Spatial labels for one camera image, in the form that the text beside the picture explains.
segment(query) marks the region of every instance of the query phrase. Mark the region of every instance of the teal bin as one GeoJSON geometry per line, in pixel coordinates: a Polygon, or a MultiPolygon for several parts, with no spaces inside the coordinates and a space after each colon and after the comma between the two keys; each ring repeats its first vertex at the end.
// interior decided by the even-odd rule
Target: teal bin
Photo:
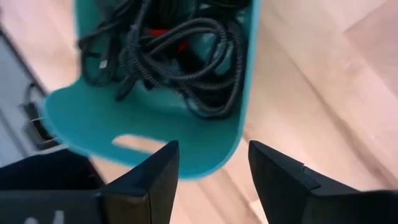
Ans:
{"type": "MultiPolygon", "coordinates": [[[[140,164],[150,155],[142,149],[114,145],[112,141],[118,136],[133,135],[162,142],[178,140],[179,177],[195,179],[211,174],[233,155],[243,134],[259,8],[260,1],[252,0],[237,17],[243,24],[249,45],[243,96],[228,119],[199,119],[188,111],[178,94],[161,88],[147,91],[142,83],[137,83],[124,101],[115,101],[116,85],[95,88],[80,78],[45,99],[41,110],[45,127],[79,154],[102,157],[127,166],[140,164]]],[[[78,37],[91,32],[99,20],[95,0],[75,0],[78,37]]],[[[199,39],[194,46],[200,55],[200,50],[206,49],[206,40],[199,39]]]]}

